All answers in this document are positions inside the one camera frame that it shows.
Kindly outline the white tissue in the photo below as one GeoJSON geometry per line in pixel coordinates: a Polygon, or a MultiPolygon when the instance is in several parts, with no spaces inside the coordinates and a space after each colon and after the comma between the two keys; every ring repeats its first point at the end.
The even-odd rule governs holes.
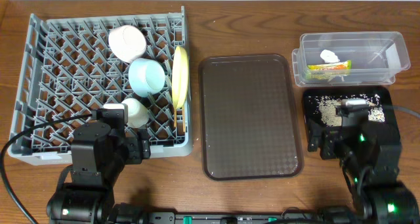
{"type": "Polygon", "coordinates": [[[327,64],[340,62],[339,57],[333,51],[327,49],[320,53],[320,57],[327,64]]]}

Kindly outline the pink white small bowl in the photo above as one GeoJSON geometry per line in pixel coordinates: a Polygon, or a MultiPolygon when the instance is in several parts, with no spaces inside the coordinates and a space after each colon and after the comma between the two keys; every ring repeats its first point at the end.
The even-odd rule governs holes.
{"type": "Polygon", "coordinates": [[[113,54],[123,62],[132,63],[146,51],[143,33],[134,26],[124,25],[110,31],[108,43],[113,54]]]}

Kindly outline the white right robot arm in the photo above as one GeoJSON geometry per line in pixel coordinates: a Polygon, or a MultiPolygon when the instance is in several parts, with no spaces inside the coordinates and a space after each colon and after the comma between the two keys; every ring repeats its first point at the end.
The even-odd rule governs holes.
{"type": "Polygon", "coordinates": [[[324,160],[339,159],[361,222],[419,222],[417,199],[398,180],[402,145],[395,126],[366,121],[324,127],[307,120],[306,128],[308,151],[319,150],[324,160]]]}

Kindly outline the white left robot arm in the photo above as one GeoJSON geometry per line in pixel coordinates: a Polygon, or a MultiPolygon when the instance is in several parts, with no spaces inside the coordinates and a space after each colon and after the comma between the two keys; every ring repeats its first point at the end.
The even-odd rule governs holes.
{"type": "Polygon", "coordinates": [[[147,138],[126,137],[122,125],[104,122],[82,125],[73,135],[72,165],[60,174],[47,204],[50,223],[147,223],[143,208],[114,198],[124,167],[150,157],[147,138]]]}

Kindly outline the green orange snack wrapper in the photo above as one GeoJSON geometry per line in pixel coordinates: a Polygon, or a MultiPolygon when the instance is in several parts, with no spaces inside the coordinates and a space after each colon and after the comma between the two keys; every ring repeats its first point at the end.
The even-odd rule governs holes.
{"type": "Polygon", "coordinates": [[[347,76],[352,68],[352,61],[308,65],[306,79],[332,80],[335,77],[347,76]]]}

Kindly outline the wooden chopstick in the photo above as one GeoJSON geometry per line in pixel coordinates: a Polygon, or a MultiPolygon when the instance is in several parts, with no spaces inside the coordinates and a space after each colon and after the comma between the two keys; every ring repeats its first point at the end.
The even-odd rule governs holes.
{"type": "Polygon", "coordinates": [[[177,109],[174,108],[174,128],[177,128],[177,109]]]}
{"type": "Polygon", "coordinates": [[[186,116],[184,112],[184,107],[181,108],[181,112],[182,112],[182,130],[184,133],[186,133],[186,116]]]}

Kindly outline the light blue bowl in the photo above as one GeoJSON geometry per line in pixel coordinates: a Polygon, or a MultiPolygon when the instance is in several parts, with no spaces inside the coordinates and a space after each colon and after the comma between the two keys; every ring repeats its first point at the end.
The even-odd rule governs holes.
{"type": "Polygon", "coordinates": [[[140,97],[159,93],[165,85],[165,72],[160,63],[146,58],[138,58],[129,66],[129,85],[140,97]]]}

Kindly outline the white paper cup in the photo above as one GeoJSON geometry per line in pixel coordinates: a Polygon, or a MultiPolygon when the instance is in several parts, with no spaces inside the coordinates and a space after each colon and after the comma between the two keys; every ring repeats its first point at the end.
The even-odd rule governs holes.
{"type": "Polygon", "coordinates": [[[122,104],[127,107],[127,126],[136,129],[148,123],[148,110],[140,101],[128,98],[123,100],[122,104]]]}

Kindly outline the yellow round plate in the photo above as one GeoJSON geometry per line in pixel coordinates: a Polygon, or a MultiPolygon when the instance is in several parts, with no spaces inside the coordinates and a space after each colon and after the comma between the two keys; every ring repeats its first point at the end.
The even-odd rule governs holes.
{"type": "Polygon", "coordinates": [[[176,110],[183,107],[189,84],[188,53],[181,46],[175,48],[171,84],[173,106],[176,110]]]}

